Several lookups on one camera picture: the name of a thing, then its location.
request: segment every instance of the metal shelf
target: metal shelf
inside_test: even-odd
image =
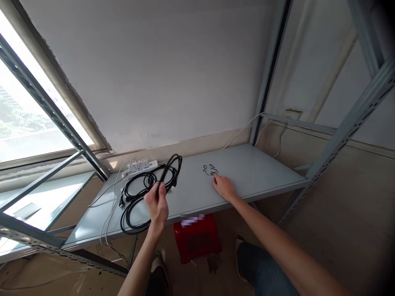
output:
[[[281,50],[288,16],[292,8],[292,2],[292,0],[279,0],[276,2],[272,35],[267,57],[265,59],[268,62],[264,69],[256,110],[257,116],[265,111],[265,105],[270,94],[270,87],[276,69],[277,58]],[[169,193],[169,223],[179,221],[181,214],[193,215],[198,213],[210,213],[230,207],[227,202],[219,199],[218,195],[214,193],[211,180],[208,179],[208,176],[202,174],[203,162],[213,164],[215,167],[218,167],[220,173],[224,172],[231,177],[235,181],[238,192],[249,202],[294,190],[292,197],[284,209],[284,214],[278,222],[279,225],[281,225],[294,211],[307,192],[322,176],[330,163],[337,157],[347,142],[395,85],[395,52],[392,53],[387,60],[383,59],[381,48],[370,20],[369,9],[363,6],[363,1],[348,0],[348,3],[364,57],[372,76],[372,81],[347,114],[339,128],[333,129],[314,123],[290,120],[289,118],[283,118],[272,114],[262,114],[258,116],[254,121],[250,144],[203,153],[184,159],[183,168],[179,175],[178,186]],[[101,201],[107,203],[87,210],[84,217],[73,231],[73,234],[67,239],[66,244],[63,239],[53,235],[56,231],[45,231],[53,223],[53,220],[48,223],[47,227],[44,227],[45,229],[41,230],[3,213],[13,204],[17,204],[19,200],[28,196],[29,193],[33,192],[39,185],[43,184],[51,176],[56,174],[56,172],[64,168],[80,155],[92,165],[95,173],[102,181],[107,181],[102,191],[112,184],[115,177],[111,175],[109,178],[108,170],[103,167],[92,151],[90,151],[89,147],[84,143],[62,112],[52,102],[40,84],[1,35],[0,58],[77,150],[76,154],[25,187],[21,192],[12,196],[7,196],[8,199],[0,208],[0,236],[25,245],[25,247],[21,249],[28,251],[20,253],[19,251],[11,252],[8,257],[4,257],[6,256],[4,255],[1,258],[12,260],[19,258],[19,255],[24,256],[34,252],[46,252],[79,261],[88,266],[125,277],[128,272],[126,268],[120,267],[117,264],[104,260],[87,251],[79,250],[86,245],[98,241],[101,231],[98,225],[102,225],[102,213],[109,212],[109,207],[112,203],[107,201],[111,201],[114,198],[114,194],[111,190],[100,198]],[[309,168],[306,177],[298,175],[253,147],[258,137],[259,127],[265,116],[273,120],[332,134],[332,138],[323,149],[320,157]],[[121,187],[121,184],[116,186],[116,192],[120,193]],[[58,217],[64,209],[57,208],[57,210],[59,213],[55,215],[56,217]],[[116,210],[114,219],[109,226],[109,237],[111,239],[122,235],[118,228],[120,212],[120,209]],[[136,206],[133,211],[132,222],[145,222],[147,219],[148,215],[144,208],[144,203],[141,203]]]
[[[40,230],[49,231],[95,174],[95,172],[83,173],[43,183],[4,213],[12,214],[30,203],[37,204],[40,209],[25,222]],[[19,191],[12,190],[0,193],[0,205]],[[37,250],[25,244],[0,238],[0,263],[37,252]]]
[[[247,202],[302,188],[309,183],[305,177],[251,144],[185,157],[177,186],[167,194],[168,223],[181,221],[181,215],[208,214],[231,207],[231,204],[220,197],[213,188],[212,176],[208,176],[203,171],[203,166],[209,167],[210,164],[219,171],[219,174],[224,174],[233,180],[238,194]],[[98,196],[115,183],[116,175],[109,177]],[[66,240],[63,249],[75,250],[99,243],[100,232],[111,211],[112,202],[114,198],[119,197],[125,183],[126,181],[122,181],[115,186],[116,197],[114,190],[107,190],[93,207],[88,208]],[[140,178],[133,183],[130,190],[132,193],[136,190],[137,193],[142,188],[144,188],[143,179]],[[125,208],[118,206],[114,210],[109,224],[108,238],[125,236],[119,225],[124,210]],[[138,225],[148,220],[148,210],[145,203],[141,202],[133,209],[130,221],[133,225]]]

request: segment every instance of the window frame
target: window frame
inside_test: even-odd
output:
[[[81,98],[67,80],[66,75],[56,61],[50,48],[31,23],[26,11],[19,1],[0,1],[0,10],[11,23],[23,43],[34,56],[44,73],[48,76],[55,89],[59,92],[74,116],[92,139],[94,144],[89,146],[90,150],[96,152],[110,151],[110,145],[100,133]],[[60,159],[71,156],[74,153],[75,149],[71,148],[18,160],[11,160],[0,163],[0,171]]]

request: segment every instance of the white wall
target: white wall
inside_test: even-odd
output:
[[[117,153],[253,117],[272,0],[21,2]]]
[[[352,34],[353,22],[346,0],[295,0],[276,69],[268,112],[303,111],[307,120],[333,71],[341,49]],[[395,49],[383,12],[372,13],[374,26],[387,58]],[[352,49],[315,123],[338,127],[370,82],[359,41]],[[392,91],[353,140],[395,150],[395,92]]]

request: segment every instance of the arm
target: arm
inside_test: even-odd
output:
[[[158,186],[159,183],[155,183],[151,190],[144,196],[151,217],[151,225],[148,228],[147,236],[139,254],[119,290],[118,296],[145,295],[155,247],[169,216],[165,184],[160,184],[159,198],[156,198]]]
[[[213,185],[236,208],[300,295],[350,295],[283,230],[240,198],[230,179],[215,174]]]

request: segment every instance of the coiled black cable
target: coiled black cable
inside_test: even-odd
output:
[[[172,167],[173,162],[175,162],[176,160],[178,160],[178,168],[174,168]],[[177,185],[177,178],[178,178],[178,174],[180,173],[180,169],[181,169],[181,164],[182,164],[182,156],[178,155],[178,154],[174,154],[172,157],[170,157],[169,161],[166,164],[162,164],[161,166],[158,166],[156,169],[149,171],[149,172],[142,172],[136,176],[134,176],[133,178],[131,178],[125,185],[124,188],[124,195],[125,195],[125,201],[126,202],[130,202],[130,204],[126,207],[126,209],[124,210],[124,212],[122,213],[121,216],[121,230],[123,233],[125,234],[138,234],[140,232],[143,232],[144,230],[146,230],[150,223],[151,220],[148,220],[147,222],[140,224],[140,225],[132,225],[132,223],[130,222],[130,214],[132,212],[132,209],[142,200],[144,199],[144,195],[147,194],[152,186],[155,184],[155,182],[157,181],[157,177],[155,176],[155,172],[160,170],[160,169],[164,169],[161,178],[159,179],[159,182],[164,182],[167,171],[170,171],[172,174],[171,179],[165,184],[166,186],[166,193],[168,193],[171,189],[171,187],[176,187]],[[137,193],[136,195],[131,195],[128,191],[128,188],[130,186],[130,184],[138,179],[138,178],[142,178],[144,177],[143,180],[143,184],[144,184],[144,189],[141,190],[139,193]],[[159,194],[159,187],[158,190],[156,191],[156,196],[158,197]],[[123,200],[121,199],[119,202],[120,206],[124,205]],[[123,227],[123,219],[125,218],[126,224],[132,229],[132,230],[126,230]]]

